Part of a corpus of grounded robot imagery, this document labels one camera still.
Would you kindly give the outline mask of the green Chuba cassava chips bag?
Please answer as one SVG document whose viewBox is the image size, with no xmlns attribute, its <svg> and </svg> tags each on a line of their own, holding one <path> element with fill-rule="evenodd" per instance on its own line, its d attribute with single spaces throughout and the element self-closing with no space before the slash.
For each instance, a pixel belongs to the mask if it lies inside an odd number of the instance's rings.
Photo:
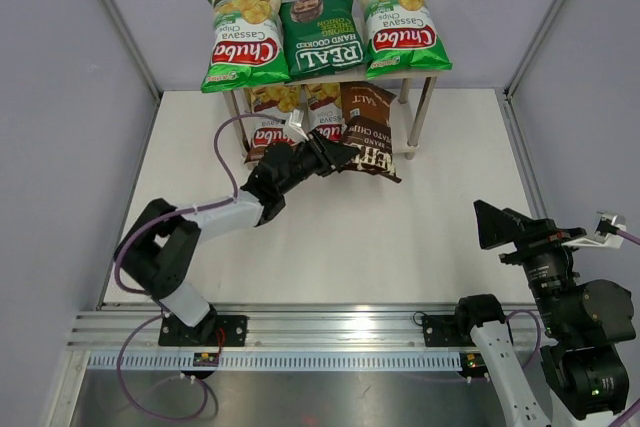
<svg viewBox="0 0 640 427">
<path fill-rule="evenodd" d="M 214 43 L 203 93 L 287 83 L 282 0 L 209 0 Z"/>
</svg>

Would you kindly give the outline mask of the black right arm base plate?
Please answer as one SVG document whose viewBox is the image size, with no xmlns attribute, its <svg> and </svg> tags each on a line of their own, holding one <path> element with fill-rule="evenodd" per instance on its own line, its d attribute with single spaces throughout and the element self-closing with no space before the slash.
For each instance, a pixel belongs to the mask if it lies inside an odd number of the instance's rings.
<svg viewBox="0 0 640 427">
<path fill-rule="evenodd" d="M 471 338 L 463 334 L 453 315 L 415 312 L 413 322 L 421 328 L 426 347 L 472 347 Z"/>
</svg>

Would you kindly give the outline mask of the brown Chuba barbeque bag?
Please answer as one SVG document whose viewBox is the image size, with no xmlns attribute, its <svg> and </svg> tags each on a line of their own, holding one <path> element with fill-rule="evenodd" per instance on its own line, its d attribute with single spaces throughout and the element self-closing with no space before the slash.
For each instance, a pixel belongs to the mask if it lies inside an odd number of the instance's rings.
<svg viewBox="0 0 640 427">
<path fill-rule="evenodd" d="M 245 163 L 258 162 L 265 150 L 274 142 L 284 142 L 295 146 L 284 130 L 284 122 L 289 114 L 300 107 L 301 87 L 263 86 L 249 89 L 250 110 L 265 117 L 252 118 L 253 129 Z"/>
<path fill-rule="evenodd" d="M 329 141 L 342 144 L 346 124 L 343 116 L 340 84 L 305 84 L 304 91 L 308 110 L 308 133 L 318 131 Z"/>
</svg>

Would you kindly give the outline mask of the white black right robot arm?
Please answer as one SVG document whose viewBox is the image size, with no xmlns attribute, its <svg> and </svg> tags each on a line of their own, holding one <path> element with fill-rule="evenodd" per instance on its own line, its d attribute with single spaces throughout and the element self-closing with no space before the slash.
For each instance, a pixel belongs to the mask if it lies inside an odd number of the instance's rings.
<svg viewBox="0 0 640 427">
<path fill-rule="evenodd" d="M 623 426 L 639 412 L 628 401 L 630 380 L 616 346 L 636 337 L 632 294 L 609 280 L 576 281 L 574 251 L 638 243 L 623 216 L 599 215 L 593 234 L 562 229 L 483 200 L 474 203 L 479 244 L 514 246 L 499 259 L 523 268 L 545 334 L 539 349 L 553 411 L 545 415 L 516 357 L 507 318 L 492 294 L 464 297 L 454 313 L 456 336 L 479 350 L 509 426 Z"/>
</svg>

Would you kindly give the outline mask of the green REAL chips bag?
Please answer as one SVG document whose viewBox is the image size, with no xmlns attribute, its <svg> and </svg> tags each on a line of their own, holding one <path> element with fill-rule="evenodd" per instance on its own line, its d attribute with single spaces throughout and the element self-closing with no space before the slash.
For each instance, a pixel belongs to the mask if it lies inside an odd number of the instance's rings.
<svg viewBox="0 0 640 427">
<path fill-rule="evenodd" d="M 282 4 L 284 54 L 293 81 L 334 75 L 363 65 L 369 53 L 353 17 L 354 0 L 295 0 Z"/>
</svg>

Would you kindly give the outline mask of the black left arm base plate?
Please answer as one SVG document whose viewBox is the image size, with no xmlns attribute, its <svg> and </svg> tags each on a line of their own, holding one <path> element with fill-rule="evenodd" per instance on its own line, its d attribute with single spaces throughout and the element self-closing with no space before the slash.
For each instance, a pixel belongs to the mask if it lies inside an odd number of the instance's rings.
<svg viewBox="0 0 640 427">
<path fill-rule="evenodd" d="M 248 317 L 244 315 L 208 315 L 196 326 L 170 315 L 162 320 L 158 345 L 162 347 L 244 347 Z"/>
</svg>

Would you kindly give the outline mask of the brown Kettle sea salt bag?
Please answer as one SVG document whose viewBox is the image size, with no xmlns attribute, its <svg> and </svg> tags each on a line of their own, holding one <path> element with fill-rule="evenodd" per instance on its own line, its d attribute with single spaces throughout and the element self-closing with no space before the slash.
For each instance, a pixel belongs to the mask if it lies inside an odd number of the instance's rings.
<svg viewBox="0 0 640 427">
<path fill-rule="evenodd" d="M 390 109 L 396 96 L 369 82 L 340 84 L 345 129 L 342 144 L 359 149 L 346 170 L 380 175 L 400 183 L 393 160 Z"/>
</svg>

